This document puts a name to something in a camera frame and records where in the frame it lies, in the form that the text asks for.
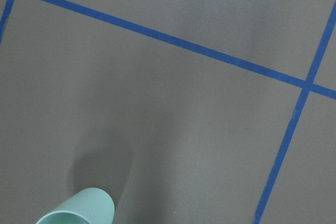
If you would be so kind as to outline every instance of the floor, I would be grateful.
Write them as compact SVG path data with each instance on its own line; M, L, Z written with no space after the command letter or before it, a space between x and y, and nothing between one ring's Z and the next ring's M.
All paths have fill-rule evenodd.
M0 219L334 223L335 0L0 0Z

